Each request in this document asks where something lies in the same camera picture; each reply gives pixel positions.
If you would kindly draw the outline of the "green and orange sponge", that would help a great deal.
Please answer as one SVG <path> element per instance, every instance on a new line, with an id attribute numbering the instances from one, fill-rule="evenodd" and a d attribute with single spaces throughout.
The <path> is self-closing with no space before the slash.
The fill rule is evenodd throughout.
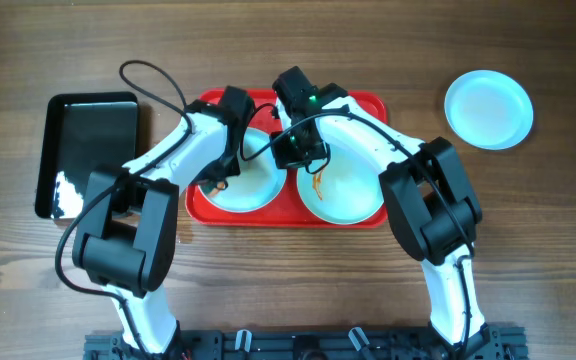
<path id="1" fill-rule="evenodd" d="M 228 188 L 228 183 L 226 180 L 224 181 L 219 181 L 219 182 L 209 182 L 205 185 L 202 186 L 202 190 L 203 192 L 208 196 L 208 197 L 215 197 L 217 196 L 221 191 L 224 191 Z"/>

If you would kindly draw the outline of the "light blue plate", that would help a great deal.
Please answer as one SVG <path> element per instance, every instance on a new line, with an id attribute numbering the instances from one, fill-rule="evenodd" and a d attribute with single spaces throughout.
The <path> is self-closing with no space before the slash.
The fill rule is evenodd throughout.
<path id="1" fill-rule="evenodd" d="M 299 169 L 296 182 L 306 208 L 328 223 L 357 224 L 375 215 L 383 205 L 373 169 L 344 151 L 333 149 L 329 164 L 315 175 Z"/>
<path id="2" fill-rule="evenodd" d="M 521 143 L 534 123 L 526 90 L 510 76 L 492 70 L 474 70 L 456 78 L 446 91 L 444 113 L 464 142 L 493 151 Z"/>
<path id="3" fill-rule="evenodd" d="M 214 206 L 232 213 L 252 212 L 268 205 L 281 192 L 287 179 L 287 171 L 276 167 L 269 150 L 249 161 L 240 156 L 243 150 L 245 157 L 259 151 L 269 141 L 267 133 L 254 128 L 245 132 L 243 145 L 238 146 L 238 158 L 241 174 L 226 179 L 228 188 L 215 197 L 208 197 L 199 185 L 200 193 Z"/>

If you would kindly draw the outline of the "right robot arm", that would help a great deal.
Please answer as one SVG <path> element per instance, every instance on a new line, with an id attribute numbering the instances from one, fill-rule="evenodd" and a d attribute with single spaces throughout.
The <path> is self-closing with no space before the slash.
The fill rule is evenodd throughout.
<path id="1" fill-rule="evenodd" d="M 454 146 L 442 137 L 424 142 L 395 131 L 345 89 L 319 88 L 297 66 L 272 89 L 282 122 L 270 145 L 278 167 L 326 166 L 333 146 L 363 160 L 378 179 L 395 239 L 422 266 L 432 328 L 453 358 L 475 353 L 485 326 L 472 271 L 482 210 Z"/>

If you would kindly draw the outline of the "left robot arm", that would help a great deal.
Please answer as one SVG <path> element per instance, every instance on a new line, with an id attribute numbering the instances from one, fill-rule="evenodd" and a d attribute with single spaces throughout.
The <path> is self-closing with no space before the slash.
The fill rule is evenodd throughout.
<path id="1" fill-rule="evenodd" d="M 74 265 L 112 299 L 123 326 L 113 355 L 186 359 L 163 285 L 174 258 L 179 197 L 190 185 L 227 189 L 240 173 L 238 151 L 254 101 L 228 86 L 217 103 L 196 100 L 158 145 L 123 166 L 89 177 L 72 249 Z"/>

